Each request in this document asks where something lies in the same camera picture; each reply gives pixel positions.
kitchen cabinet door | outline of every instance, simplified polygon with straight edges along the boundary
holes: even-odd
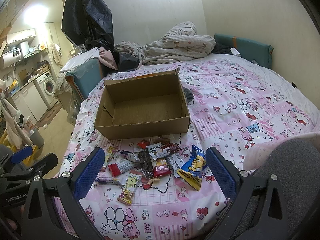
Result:
[[[19,91],[16,94],[12,96],[12,99],[16,105],[16,107],[20,110],[20,112],[23,114],[24,117],[30,116],[30,120],[33,122],[33,124],[36,124],[37,120],[31,113],[27,103],[24,101],[22,93]]]
[[[7,44],[10,45],[16,41],[22,40],[22,32],[11,33],[7,35]]]
[[[31,37],[35,37],[36,36],[35,29],[22,31],[21,34],[22,34],[21,35],[22,39],[27,39],[27,38],[31,38]]]
[[[21,93],[30,111],[33,113],[36,120],[39,121],[48,108],[42,100],[35,84],[30,82],[21,90]]]

metal screw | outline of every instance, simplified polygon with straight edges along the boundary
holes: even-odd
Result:
[[[33,178],[33,180],[34,180],[34,181],[38,181],[40,178],[41,178],[41,176],[36,175],[36,176]]]
[[[248,177],[249,176],[249,173],[247,171],[240,171],[240,175],[242,177]]]
[[[277,180],[277,179],[278,179],[278,176],[277,176],[276,174],[271,174],[271,179]]]
[[[70,174],[71,174],[70,171],[65,171],[64,173],[62,173],[62,177],[67,178],[70,176]]]

black plastic sheet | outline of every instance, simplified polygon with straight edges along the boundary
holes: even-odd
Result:
[[[119,72],[134,70],[139,65],[138,58],[115,51],[112,14],[103,0],[66,0],[61,29],[77,46],[110,50]]]

trash can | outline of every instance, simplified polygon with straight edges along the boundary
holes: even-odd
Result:
[[[42,138],[41,134],[39,133],[38,129],[31,130],[30,133],[34,132],[29,136],[30,140],[34,145],[37,145],[40,149],[44,145],[44,139]]]

bed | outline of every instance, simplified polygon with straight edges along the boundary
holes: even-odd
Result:
[[[210,54],[186,62],[142,66],[104,79],[119,80],[178,67],[182,85],[194,95],[188,103],[189,131],[174,135],[182,149],[177,154],[184,161],[189,159],[193,144],[204,151],[215,146],[241,170],[246,153],[255,144],[307,133],[316,125],[319,110],[299,90],[272,70],[233,55]],[[72,171],[94,147],[132,151],[141,140],[110,141],[94,129],[103,80],[82,102],[60,174]],[[190,239],[211,230],[228,202],[209,168],[199,192],[183,179],[168,175],[150,188],[139,186],[131,206],[116,200],[120,193],[120,186],[94,183],[87,197],[80,200],[105,239]],[[59,199],[56,205],[65,229],[74,234]]]

